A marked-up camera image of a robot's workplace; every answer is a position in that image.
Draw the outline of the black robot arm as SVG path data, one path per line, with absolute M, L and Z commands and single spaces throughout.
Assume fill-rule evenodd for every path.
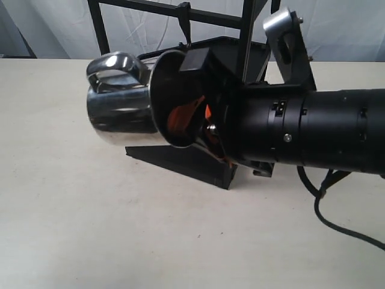
M 195 140 L 208 124 L 220 158 L 247 167 L 283 163 L 384 173 L 384 90 L 315 91 L 249 84 L 208 93 L 172 109 L 167 132 Z

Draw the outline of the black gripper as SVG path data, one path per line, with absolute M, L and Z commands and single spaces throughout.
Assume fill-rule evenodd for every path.
M 167 130 L 174 137 L 195 138 L 195 147 L 226 164 L 249 164 L 237 151 L 237 140 L 231 133 L 235 126 L 230 106 L 244 97 L 249 87 L 242 81 L 228 83 L 203 81 L 202 96 L 172 109 Z

